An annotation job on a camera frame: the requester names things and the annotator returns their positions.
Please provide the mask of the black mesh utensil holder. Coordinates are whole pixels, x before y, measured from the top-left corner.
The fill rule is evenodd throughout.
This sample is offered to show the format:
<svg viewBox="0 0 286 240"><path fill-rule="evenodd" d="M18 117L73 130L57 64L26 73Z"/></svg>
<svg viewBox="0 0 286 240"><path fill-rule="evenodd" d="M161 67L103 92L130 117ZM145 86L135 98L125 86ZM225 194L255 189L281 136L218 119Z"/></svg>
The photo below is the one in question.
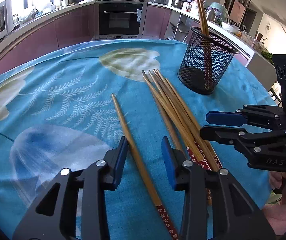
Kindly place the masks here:
<svg viewBox="0 0 286 240"><path fill-rule="evenodd" d="M238 50L227 39L199 27L191 27L191 38L178 70L181 83L193 92L212 94Z"/></svg>

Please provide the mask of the pink lower cabinets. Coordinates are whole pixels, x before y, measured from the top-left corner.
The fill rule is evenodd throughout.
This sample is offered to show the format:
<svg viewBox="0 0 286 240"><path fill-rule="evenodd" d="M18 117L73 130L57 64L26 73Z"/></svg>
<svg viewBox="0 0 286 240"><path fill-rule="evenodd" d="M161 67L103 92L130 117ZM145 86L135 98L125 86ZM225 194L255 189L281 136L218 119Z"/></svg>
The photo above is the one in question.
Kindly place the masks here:
<svg viewBox="0 0 286 240"><path fill-rule="evenodd" d="M134 35L100 35L99 7L88 2L59 9L11 32L0 41L0 75L52 51L92 40L134 39ZM198 16L152 2L144 4L138 38L165 39L171 33L173 13L190 18L187 27L199 24Z"/></svg>

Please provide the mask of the black built-in oven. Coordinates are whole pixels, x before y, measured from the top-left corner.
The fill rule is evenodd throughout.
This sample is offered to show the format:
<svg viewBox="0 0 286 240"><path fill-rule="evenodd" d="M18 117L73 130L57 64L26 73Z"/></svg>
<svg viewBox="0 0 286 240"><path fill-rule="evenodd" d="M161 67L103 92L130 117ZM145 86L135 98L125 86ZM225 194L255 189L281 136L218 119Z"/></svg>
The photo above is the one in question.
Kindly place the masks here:
<svg viewBox="0 0 286 240"><path fill-rule="evenodd" d="M145 9L142 3L100 3L98 34L139 36Z"/></svg>

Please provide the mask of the dark wooden chopstick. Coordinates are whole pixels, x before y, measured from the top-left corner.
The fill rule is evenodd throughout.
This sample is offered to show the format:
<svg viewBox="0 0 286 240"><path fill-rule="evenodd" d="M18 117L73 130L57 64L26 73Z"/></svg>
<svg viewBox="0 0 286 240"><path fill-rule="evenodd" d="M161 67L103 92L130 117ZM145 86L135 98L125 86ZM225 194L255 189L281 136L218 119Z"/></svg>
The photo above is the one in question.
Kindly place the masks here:
<svg viewBox="0 0 286 240"><path fill-rule="evenodd" d="M172 121L170 120L169 116L167 115L167 113L165 112L165 110L163 109L162 105L160 104L160 102L158 101L158 99L152 95L155 103L159 109L159 112L163 118L163 121L166 125L166 128L168 130L168 133L174 143L174 146L176 147L177 150L180 150L183 152L183 155L186 159L191 159L192 162L194 162L195 164L199 165L202 168L207 169L205 162L204 161L197 161L195 155L193 154L193 152L191 151L191 149L189 148L189 146L183 147L180 143L180 140L178 138L178 135L176 133L176 130L174 129L174 126L172 124Z"/></svg>

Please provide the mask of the blue floral tablecloth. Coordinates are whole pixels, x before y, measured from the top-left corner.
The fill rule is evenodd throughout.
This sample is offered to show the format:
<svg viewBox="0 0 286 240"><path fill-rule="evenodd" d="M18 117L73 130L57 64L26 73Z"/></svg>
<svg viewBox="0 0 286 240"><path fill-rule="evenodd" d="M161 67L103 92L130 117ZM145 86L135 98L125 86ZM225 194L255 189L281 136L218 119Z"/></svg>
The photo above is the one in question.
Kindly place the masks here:
<svg viewBox="0 0 286 240"><path fill-rule="evenodd" d="M34 198L63 168L87 168L123 135L116 98L159 197L176 229L184 193L166 175L168 131L143 73L160 70L197 122L209 111L273 105L261 83L232 60L211 95L178 79L187 45L168 40L96 41L66 47L0 75L0 229L12 237Z"/></svg>

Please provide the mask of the bamboo chopstick red end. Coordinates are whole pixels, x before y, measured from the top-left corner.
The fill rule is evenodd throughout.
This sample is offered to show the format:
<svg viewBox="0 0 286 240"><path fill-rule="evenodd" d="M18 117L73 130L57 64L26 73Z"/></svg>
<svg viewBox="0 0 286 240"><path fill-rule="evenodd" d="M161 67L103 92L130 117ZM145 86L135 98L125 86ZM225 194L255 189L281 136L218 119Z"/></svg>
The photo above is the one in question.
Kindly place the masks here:
<svg viewBox="0 0 286 240"><path fill-rule="evenodd" d="M147 168L142 160L142 157L140 155L140 152L138 151L138 148L135 144L135 141L130 133L130 130L127 126L125 117L121 111L120 105L118 103L118 100L116 99L116 96L114 94L111 94L112 96L112 100L114 103L114 107L116 110L116 113L118 115L119 118L119 122L120 125L122 127L123 133L125 135L125 137L128 140L128 144L129 144L129 148L130 148L130 152L132 154L132 157L134 159L134 162L138 168L140 177L142 178L142 181L144 182L144 185L146 187L146 190L153 202L153 204L155 205L155 208L160 216L160 218L162 219L168 233L170 234L172 239L179 239L179 234L176 230L176 228L174 227L174 224L172 223L172 220L170 219L167 210L165 209L165 207L162 204L162 201L159 197L159 194L157 193L155 187L154 187L154 183L150 177L150 175L148 174Z"/></svg>

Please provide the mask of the mint green appliance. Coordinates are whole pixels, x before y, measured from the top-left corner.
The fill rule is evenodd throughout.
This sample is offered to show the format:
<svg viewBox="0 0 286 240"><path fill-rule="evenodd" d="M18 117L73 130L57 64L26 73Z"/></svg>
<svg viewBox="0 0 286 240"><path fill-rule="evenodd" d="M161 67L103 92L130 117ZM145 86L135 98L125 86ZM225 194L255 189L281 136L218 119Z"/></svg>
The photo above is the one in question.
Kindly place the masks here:
<svg viewBox="0 0 286 240"><path fill-rule="evenodd" d="M221 24L222 22L228 24L230 16L225 6L217 2L212 2L206 11L206 18L208 21L216 24Z"/></svg>

